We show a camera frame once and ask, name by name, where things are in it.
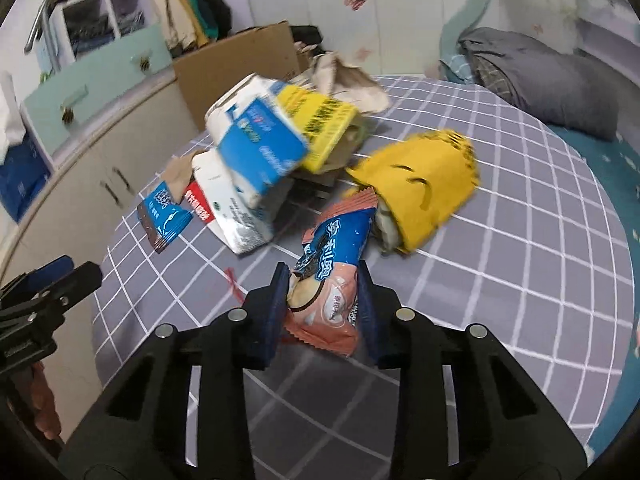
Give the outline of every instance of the bed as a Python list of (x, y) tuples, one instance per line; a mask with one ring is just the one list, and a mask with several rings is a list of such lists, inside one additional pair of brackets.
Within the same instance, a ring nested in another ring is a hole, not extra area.
[[(364, 256), (373, 280), (436, 323), (487, 325), (578, 439), (588, 442), (622, 376), (634, 315), (629, 249), (607, 193), (556, 134), (481, 87), (420, 75), (377, 80), (392, 107), (370, 119), (371, 136), (353, 162), (414, 132), (453, 128), (472, 139), (481, 186), (408, 257), (381, 256), (370, 240)], [(210, 145), (203, 134), (176, 155)], [(150, 182), (141, 197), (157, 184)], [(292, 266), (304, 229), (351, 185), (343, 176), (327, 199), (294, 193), (278, 216), (276, 239), (242, 258), (198, 219), (155, 254), (135, 200), (108, 246), (105, 279), (94, 297), (101, 381), (107, 383), (158, 324), (186, 330), (236, 306), (223, 277), (228, 267), (240, 287), (251, 290), (269, 282), (277, 261)], [(195, 369), (186, 449), (191, 463), (197, 384)], [(398, 384), (398, 375), (371, 367), (362, 349), (345, 360), (280, 345), (267, 371), (245, 374), (257, 477), (313, 472), (325, 478), (335, 476), (331, 467), (340, 463), (348, 465), (342, 473), (351, 480), (381, 478), (393, 446)], [(454, 463), (455, 399), (448, 391)]]

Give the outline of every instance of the teal drawer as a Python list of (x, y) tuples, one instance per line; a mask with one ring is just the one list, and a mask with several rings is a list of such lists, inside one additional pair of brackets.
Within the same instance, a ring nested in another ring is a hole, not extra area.
[(29, 95), (24, 107), (52, 155), (106, 104), (169, 65), (171, 54), (160, 26), (153, 25), (114, 40), (62, 69)]

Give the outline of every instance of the snack wrapper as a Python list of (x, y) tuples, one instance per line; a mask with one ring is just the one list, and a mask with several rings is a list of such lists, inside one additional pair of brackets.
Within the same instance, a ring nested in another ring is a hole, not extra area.
[(138, 204), (136, 212), (156, 253), (164, 251), (193, 217), (191, 212), (173, 202), (164, 181)]
[(227, 247), (235, 254), (243, 254), (273, 238), (268, 213), (250, 209), (240, 199), (216, 149), (194, 156), (191, 164), (194, 181), (187, 186), (184, 197)]
[(293, 336), (339, 354), (355, 350), (357, 265), (377, 204), (373, 188), (365, 189), (331, 206), (306, 231), (287, 295), (285, 327)]

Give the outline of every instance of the screw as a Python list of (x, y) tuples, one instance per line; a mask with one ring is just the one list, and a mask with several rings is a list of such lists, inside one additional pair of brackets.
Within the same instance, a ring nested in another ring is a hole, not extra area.
[(242, 321), (246, 316), (246, 310), (244, 308), (233, 308), (232, 310), (229, 311), (229, 313), (226, 315), (231, 321)]
[(160, 339), (169, 337), (172, 333), (174, 333), (174, 327), (167, 323), (160, 325), (154, 330), (154, 334), (156, 334)]
[(71, 108), (64, 108), (62, 110), (62, 122), (65, 124), (71, 124), (74, 121), (74, 111)]
[(486, 337), (486, 335), (488, 334), (487, 329), (484, 325), (471, 325), (469, 327), (469, 333), (477, 338), (477, 339), (482, 339), (483, 337)]
[(396, 317), (400, 321), (411, 321), (415, 317), (415, 312), (404, 306), (396, 310)]

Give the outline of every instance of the trash pile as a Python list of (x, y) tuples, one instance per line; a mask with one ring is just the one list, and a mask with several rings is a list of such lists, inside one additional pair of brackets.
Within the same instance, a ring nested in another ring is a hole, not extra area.
[(289, 82), (242, 79), (206, 113), (214, 147), (172, 160), (138, 206), (153, 248), (164, 250), (195, 215), (235, 254), (249, 253), (273, 239), (295, 181), (326, 189), (346, 170), (355, 185), (301, 240), (285, 327), (316, 348), (351, 354), (356, 268), (369, 233), (383, 252), (409, 253), (479, 184), (472, 145), (452, 130), (416, 133), (348, 168), (369, 135), (364, 114), (389, 106), (372, 78), (333, 52)]

